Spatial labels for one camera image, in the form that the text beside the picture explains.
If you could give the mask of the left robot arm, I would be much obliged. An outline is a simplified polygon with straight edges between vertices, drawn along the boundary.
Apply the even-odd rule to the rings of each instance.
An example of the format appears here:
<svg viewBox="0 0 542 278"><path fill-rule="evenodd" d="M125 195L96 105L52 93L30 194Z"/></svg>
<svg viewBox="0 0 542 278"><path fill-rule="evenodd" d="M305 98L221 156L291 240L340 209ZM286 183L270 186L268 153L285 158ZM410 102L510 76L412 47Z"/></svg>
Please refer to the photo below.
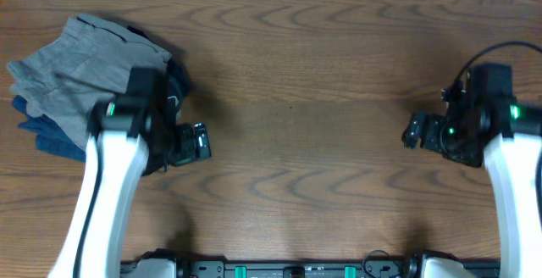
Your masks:
<svg viewBox="0 0 542 278"><path fill-rule="evenodd" d="M176 256L166 250L121 259L142 176L212 156L207 127L177 121L185 84L176 69L134 68L125 92L96 102L80 194L51 277L179 276Z"/></svg>

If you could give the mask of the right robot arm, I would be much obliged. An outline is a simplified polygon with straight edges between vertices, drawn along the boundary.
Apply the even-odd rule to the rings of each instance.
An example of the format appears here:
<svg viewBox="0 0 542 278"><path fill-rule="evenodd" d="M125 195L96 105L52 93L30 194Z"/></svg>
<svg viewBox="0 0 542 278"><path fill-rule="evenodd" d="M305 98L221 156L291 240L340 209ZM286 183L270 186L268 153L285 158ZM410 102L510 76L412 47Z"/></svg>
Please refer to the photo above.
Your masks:
<svg viewBox="0 0 542 278"><path fill-rule="evenodd" d="M417 112L404 130L408 148L424 148L484 168L495 197L501 277L541 275L541 112L518 104Z"/></svg>

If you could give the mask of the grey shorts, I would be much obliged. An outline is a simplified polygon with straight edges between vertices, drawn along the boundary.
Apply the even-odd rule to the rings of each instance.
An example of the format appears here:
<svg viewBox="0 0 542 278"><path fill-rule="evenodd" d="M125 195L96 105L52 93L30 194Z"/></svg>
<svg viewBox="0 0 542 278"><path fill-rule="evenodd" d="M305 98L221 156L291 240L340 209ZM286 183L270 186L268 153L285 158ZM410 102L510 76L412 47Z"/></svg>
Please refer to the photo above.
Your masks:
<svg viewBox="0 0 542 278"><path fill-rule="evenodd" d="M126 91L134 67L166 70L172 54L122 25L89 14L68 19L61 36L29 57L8 63L12 93L32 117L46 115L80 149L87 114L100 100Z"/></svg>

